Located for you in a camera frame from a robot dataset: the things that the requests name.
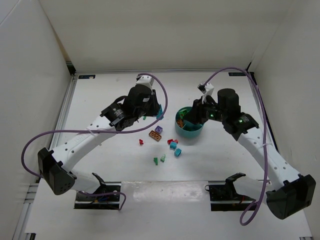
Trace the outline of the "green lego cube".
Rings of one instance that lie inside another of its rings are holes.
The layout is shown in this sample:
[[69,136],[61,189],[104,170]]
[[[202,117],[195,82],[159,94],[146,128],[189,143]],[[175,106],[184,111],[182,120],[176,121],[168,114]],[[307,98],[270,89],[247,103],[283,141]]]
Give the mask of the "green lego cube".
[[182,119],[188,113],[188,110],[184,108],[184,109],[181,109],[178,113],[180,118]]

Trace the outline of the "orange studded lego brick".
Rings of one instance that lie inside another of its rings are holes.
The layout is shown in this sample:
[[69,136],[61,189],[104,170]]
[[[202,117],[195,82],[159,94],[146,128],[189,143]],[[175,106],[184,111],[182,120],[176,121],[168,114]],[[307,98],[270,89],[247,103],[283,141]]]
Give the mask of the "orange studded lego brick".
[[178,119],[178,120],[176,121],[176,123],[177,123],[177,125],[178,125],[180,128],[183,128],[183,127],[184,127],[184,123],[183,123],[183,121],[182,121],[181,119]]

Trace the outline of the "long teal lego brick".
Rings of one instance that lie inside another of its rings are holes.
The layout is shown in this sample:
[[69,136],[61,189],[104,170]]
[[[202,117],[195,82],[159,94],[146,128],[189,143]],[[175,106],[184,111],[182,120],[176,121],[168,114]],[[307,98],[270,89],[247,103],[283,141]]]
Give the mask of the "long teal lego brick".
[[160,104],[160,105],[159,105],[158,113],[157,113],[157,115],[156,115],[156,119],[157,119],[157,120],[162,120],[162,119],[163,119],[162,114],[163,114],[163,108],[162,108],[162,105]]

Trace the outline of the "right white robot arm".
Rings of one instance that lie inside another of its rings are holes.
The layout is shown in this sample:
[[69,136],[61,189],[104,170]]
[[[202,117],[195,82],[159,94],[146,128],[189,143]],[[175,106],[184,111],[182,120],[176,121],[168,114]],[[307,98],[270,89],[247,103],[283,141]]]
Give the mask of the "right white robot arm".
[[235,90],[221,89],[214,100],[212,89],[203,85],[198,88],[203,95],[194,100],[183,121],[194,125],[208,120],[222,123],[224,130],[253,156],[270,180],[273,189],[266,192],[266,204],[275,217],[283,220],[310,206],[316,188],[315,179],[310,174],[300,174],[266,143],[257,121],[241,111]]

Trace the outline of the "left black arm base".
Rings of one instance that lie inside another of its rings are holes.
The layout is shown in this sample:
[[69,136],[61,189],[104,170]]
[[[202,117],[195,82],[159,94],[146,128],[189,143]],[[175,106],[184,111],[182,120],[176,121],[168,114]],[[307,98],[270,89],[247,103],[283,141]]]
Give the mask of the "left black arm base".
[[96,173],[92,174],[99,183],[93,193],[78,191],[74,209],[76,210],[117,210],[120,211],[127,196],[121,192],[121,182],[105,182]]

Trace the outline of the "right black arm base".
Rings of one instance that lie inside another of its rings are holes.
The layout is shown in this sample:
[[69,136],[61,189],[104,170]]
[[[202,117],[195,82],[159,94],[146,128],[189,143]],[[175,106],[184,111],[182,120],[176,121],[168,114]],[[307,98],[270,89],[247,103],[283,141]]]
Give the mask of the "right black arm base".
[[234,182],[244,173],[236,173],[225,179],[224,182],[209,181],[204,189],[209,193],[210,210],[212,212],[240,212],[244,211],[254,201],[246,195],[236,191]]

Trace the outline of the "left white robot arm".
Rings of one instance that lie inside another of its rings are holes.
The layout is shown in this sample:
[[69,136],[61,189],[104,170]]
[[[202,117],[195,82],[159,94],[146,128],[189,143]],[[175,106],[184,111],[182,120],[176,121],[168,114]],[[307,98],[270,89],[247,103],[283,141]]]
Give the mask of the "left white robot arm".
[[39,171],[55,195],[68,190],[94,193],[102,185],[96,173],[85,174],[75,165],[105,140],[134,124],[140,117],[155,117],[160,105],[156,91],[149,83],[137,83],[123,103],[113,102],[88,126],[87,133],[79,133],[65,144],[37,153]]

